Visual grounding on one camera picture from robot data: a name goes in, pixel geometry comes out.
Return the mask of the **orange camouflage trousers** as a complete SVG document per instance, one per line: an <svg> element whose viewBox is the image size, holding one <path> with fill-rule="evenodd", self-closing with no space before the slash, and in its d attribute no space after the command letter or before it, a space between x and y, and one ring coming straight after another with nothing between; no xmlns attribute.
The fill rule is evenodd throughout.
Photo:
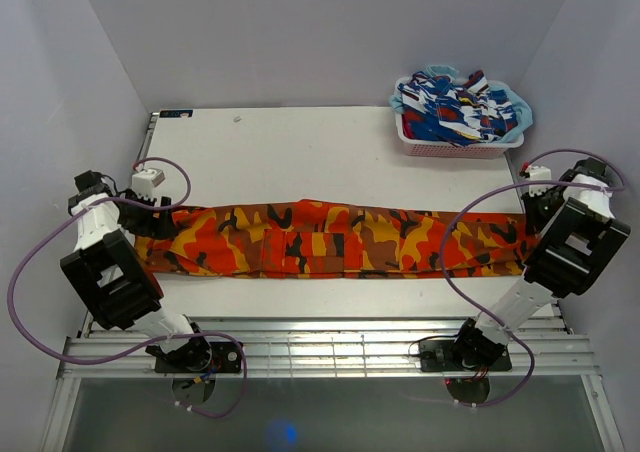
<svg viewBox="0 0 640 452"><path fill-rule="evenodd" d="M439 278L518 276L538 239L522 214L452 212L317 200L181 207L174 239L136 237L154 273L241 278Z"/></svg>

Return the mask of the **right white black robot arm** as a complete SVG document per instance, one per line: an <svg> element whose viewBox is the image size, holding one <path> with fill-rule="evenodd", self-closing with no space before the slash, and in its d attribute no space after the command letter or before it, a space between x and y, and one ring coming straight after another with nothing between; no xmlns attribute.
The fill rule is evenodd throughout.
<svg viewBox="0 0 640 452"><path fill-rule="evenodd" d="M546 167L523 167L526 231L539 242L524 261L522 277L461 326L451 345L458 366L491 367L507 352L510 334L539 309L582 295L596 282L630 235L611 211L608 169L603 160L587 157L555 182Z"/></svg>

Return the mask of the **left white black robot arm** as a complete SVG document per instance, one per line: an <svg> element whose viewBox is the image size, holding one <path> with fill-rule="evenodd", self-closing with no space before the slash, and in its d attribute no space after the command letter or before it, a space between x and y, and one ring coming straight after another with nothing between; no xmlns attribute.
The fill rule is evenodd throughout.
<svg viewBox="0 0 640 452"><path fill-rule="evenodd" d="M213 350L199 327L185 315L161 305L163 292L129 239L131 234L173 238L177 229L166 209L168 197L156 189L164 172L143 168L131 186L119 191L99 172L74 178L77 194L68 199L77 221L77 241L60 260L61 270L98 324L110 330L136 329L150 338L165 339L146 352L179 371L200 372L213 365Z"/></svg>

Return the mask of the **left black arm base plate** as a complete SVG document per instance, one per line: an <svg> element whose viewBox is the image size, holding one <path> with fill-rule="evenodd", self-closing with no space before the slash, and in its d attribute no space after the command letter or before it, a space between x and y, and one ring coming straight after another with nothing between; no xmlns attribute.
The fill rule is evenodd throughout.
<svg viewBox="0 0 640 452"><path fill-rule="evenodd" d="M242 371L240 348L230 341L210 341L211 358L206 367L188 368L176 365L165 358L157 357L153 371L163 374L191 373L202 375L208 372L222 374L236 374Z"/></svg>

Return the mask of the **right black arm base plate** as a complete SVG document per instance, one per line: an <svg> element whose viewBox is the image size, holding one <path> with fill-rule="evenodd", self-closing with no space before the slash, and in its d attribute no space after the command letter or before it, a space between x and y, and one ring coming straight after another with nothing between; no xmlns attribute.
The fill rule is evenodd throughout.
<svg viewBox="0 0 640 452"><path fill-rule="evenodd" d="M453 351L453 339L425 340L419 343L418 356L422 372L506 372L512 370L510 356L505 352L493 364L476 359L463 359Z"/></svg>

